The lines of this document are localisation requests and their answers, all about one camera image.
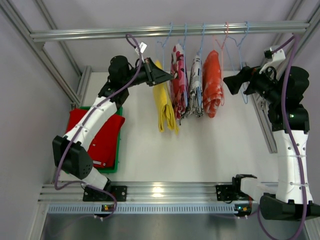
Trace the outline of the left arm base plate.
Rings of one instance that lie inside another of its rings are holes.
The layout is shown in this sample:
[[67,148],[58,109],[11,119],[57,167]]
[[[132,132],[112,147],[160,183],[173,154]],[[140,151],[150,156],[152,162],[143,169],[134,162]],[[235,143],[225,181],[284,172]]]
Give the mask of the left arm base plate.
[[[127,186],[115,185],[111,187],[109,192],[118,202],[125,202],[127,200]],[[84,188],[83,198],[84,202],[113,202],[113,198],[106,193],[99,190],[92,189],[88,186]]]

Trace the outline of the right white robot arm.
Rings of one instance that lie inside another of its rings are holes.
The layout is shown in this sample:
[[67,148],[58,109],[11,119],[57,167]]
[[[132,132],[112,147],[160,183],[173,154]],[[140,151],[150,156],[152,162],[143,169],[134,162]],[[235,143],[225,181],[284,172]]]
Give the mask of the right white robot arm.
[[259,202],[260,213],[266,220],[317,218],[320,206],[314,203],[307,176],[309,114],[301,104],[309,87],[309,73],[292,66],[279,80],[276,76],[273,66],[266,69],[245,66],[238,74],[223,79],[232,95],[239,92],[243,83],[248,83],[245,95],[257,93],[267,101],[267,116],[277,148],[277,190],[269,192],[255,176],[245,174],[236,176],[240,181],[238,190]]

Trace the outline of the yellow trousers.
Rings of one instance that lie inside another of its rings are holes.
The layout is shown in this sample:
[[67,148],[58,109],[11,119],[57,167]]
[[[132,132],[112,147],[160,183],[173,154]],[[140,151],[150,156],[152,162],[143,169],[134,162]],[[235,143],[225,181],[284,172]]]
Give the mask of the yellow trousers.
[[177,135],[179,127],[175,119],[175,113],[172,106],[169,90],[166,82],[155,85],[152,88],[153,98],[158,113],[158,130],[165,131],[165,126]]

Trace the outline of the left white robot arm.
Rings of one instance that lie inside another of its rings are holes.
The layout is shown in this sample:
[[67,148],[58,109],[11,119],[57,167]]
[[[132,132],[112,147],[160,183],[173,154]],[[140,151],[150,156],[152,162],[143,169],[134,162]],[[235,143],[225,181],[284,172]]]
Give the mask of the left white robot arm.
[[57,168],[54,182],[59,181],[64,171],[76,178],[76,183],[108,194],[111,181],[93,165],[88,149],[103,125],[124,104],[129,96],[129,87],[146,83],[157,86],[173,76],[147,57],[138,58],[133,67],[123,55],[111,59],[107,82],[99,91],[93,105],[75,126],[64,136],[57,135],[52,141],[54,164]]

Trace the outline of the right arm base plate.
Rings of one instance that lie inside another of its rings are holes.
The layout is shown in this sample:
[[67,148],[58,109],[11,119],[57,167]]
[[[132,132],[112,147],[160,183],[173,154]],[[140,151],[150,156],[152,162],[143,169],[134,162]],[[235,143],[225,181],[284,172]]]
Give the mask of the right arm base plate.
[[248,201],[249,197],[231,184],[216,185],[216,198],[218,201],[232,203],[233,201]]

